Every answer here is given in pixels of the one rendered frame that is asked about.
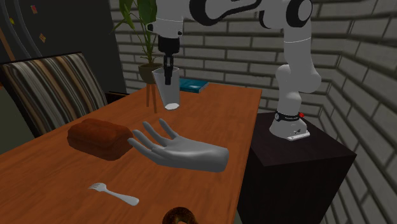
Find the brown bread loaf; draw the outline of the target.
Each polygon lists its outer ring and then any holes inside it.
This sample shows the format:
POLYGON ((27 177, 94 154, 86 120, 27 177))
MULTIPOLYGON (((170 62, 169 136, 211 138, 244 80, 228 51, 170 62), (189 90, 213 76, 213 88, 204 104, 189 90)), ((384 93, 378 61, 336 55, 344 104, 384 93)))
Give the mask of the brown bread loaf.
POLYGON ((133 137, 129 128, 123 125, 87 118, 68 130, 67 141, 76 150, 113 161, 131 149, 127 140, 133 137))

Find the teal book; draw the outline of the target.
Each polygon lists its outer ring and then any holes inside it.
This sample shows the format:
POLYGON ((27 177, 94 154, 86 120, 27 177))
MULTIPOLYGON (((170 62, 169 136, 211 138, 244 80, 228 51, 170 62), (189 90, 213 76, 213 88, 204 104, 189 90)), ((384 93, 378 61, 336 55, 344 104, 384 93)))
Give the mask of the teal book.
POLYGON ((186 78, 179 79, 179 88, 180 91, 184 92, 192 92, 192 93, 200 93, 207 87, 209 84, 208 81, 203 80, 192 80, 186 78))

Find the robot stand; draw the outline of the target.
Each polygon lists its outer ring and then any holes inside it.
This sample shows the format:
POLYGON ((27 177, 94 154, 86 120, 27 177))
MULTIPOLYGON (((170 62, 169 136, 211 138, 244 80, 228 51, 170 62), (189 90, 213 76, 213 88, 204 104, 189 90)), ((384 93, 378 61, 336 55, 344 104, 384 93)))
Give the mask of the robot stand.
POLYGON ((256 117, 237 210, 243 224, 320 224, 356 154, 311 123, 288 141, 256 117))

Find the clear drinking glass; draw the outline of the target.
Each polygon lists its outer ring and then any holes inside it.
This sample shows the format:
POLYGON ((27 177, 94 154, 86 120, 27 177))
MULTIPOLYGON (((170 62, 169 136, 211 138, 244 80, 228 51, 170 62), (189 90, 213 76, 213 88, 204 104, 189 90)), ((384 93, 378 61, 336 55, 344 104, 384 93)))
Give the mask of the clear drinking glass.
POLYGON ((175 110, 179 107, 179 68, 173 67, 170 85, 166 84, 164 69, 158 68, 152 72, 162 103, 166 110, 175 110))

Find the striped chair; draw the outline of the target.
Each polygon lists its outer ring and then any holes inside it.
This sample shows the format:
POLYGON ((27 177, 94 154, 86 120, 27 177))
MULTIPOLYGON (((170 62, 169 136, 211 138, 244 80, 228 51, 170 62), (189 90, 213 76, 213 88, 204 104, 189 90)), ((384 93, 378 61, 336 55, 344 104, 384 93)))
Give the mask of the striped chair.
POLYGON ((108 104, 81 52, 0 65, 0 83, 34 137, 108 104))

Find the brown bagel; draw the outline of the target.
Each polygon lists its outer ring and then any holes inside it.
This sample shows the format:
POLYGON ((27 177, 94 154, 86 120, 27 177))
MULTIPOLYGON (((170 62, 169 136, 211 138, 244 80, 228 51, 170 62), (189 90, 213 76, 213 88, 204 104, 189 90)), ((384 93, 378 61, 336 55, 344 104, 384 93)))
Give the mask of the brown bagel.
POLYGON ((195 215, 185 207, 175 207, 169 210, 163 217, 162 224, 199 224, 195 215))

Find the brown wooden table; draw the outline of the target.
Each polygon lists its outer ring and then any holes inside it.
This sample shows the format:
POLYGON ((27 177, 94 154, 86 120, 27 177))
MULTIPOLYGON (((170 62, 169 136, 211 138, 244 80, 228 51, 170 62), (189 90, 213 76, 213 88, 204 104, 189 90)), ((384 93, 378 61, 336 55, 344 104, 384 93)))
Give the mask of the brown wooden table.
POLYGON ((146 106, 145 90, 90 113, 129 129, 148 122, 162 133, 164 119, 181 136, 225 147, 223 172, 155 164, 136 150, 107 161, 71 148, 65 125, 0 155, 0 224, 161 224, 183 206, 200 224, 233 224, 261 90, 210 84, 183 92, 177 110, 146 106), (139 199, 136 206, 88 187, 139 199))

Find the grey fork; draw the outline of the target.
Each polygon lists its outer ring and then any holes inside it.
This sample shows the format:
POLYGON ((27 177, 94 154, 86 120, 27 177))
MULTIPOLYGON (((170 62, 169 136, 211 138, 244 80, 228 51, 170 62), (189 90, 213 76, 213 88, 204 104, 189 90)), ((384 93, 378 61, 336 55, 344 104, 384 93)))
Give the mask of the grey fork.
POLYGON ((94 184, 90 185, 88 187, 88 189, 93 189, 98 192, 106 192, 106 193, 126 202, 127 204, 129 204, 131 206, 136 206, 139 203, 139 199, 136 197, 133 197, 130 195, 124 195, 124 194, 120 194, 120 193, 115 193, 115 192, 112 192, 111 190, 108 190, 106 184, 104 184, 104 183, 94 183, 94 184))

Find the grey mannequin hand figure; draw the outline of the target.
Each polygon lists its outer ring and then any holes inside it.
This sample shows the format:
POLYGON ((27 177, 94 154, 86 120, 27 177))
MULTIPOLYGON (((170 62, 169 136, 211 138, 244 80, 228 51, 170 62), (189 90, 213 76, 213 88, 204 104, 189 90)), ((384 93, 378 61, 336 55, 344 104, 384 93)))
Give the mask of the grey mannequin hand figure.
POLYGON ((144 128, 157 143, 150 141, 139 130, 132 131, 134 137, 127 139, 128 143, 157 165, 208 172, 225 170, 228 149, 180 136, 163 119, 159 119, 159 123, 170 138, 162 137, 148 122, 143 122, 144 128))

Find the dark refrigerator with magnets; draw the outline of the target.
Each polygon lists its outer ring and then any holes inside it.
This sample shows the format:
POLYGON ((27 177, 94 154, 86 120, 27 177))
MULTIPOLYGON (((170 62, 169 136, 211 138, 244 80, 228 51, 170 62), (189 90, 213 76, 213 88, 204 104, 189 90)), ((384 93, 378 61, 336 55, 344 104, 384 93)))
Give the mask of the dark refrigerator with magnets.
POLYGON ((103 91, 125 92, 109 0, 0 0, 0 64, 81 52, 103 91))

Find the potted green plant on stand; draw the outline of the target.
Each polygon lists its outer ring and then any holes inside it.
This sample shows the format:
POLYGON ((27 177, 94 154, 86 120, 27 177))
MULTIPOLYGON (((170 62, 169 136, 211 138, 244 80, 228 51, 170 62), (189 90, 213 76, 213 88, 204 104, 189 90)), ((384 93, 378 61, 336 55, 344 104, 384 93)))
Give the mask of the potted green plant on stand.
POLYGON ((151 33, 146 27, 156 19, 156 0, 118 0, 118 2, 122 20, 115 25, 111 32, 115 31, 122 24, 127 24, 139 38, 145 54, 142 58, 147 60, 147 63, 141 64, 138 67, 139 75, 146 83, 146 106, 148 107, 150 105, 150 99, 152 99, 154 112, 157 113, 156 83, 153 77, 153 71, 162 65, 155 63, 156 57, 153 56, 153 45, 157 40, 157 36, 152 38, 151 33))

